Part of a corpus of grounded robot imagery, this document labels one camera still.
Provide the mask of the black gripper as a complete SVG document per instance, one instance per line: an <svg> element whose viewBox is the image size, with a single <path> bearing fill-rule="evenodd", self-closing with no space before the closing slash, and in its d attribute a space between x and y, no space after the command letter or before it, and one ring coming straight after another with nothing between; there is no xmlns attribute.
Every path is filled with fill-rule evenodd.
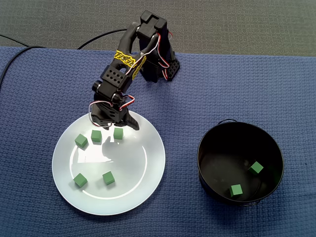
<svg viewBox="0 0 316 237"><path fill-rule="evenodd" d="M90 122L97 127L129 126L139 130L138 122L130 115L127 106L130 102L112 104L109 101L97 100L88 107Z"/></svg>

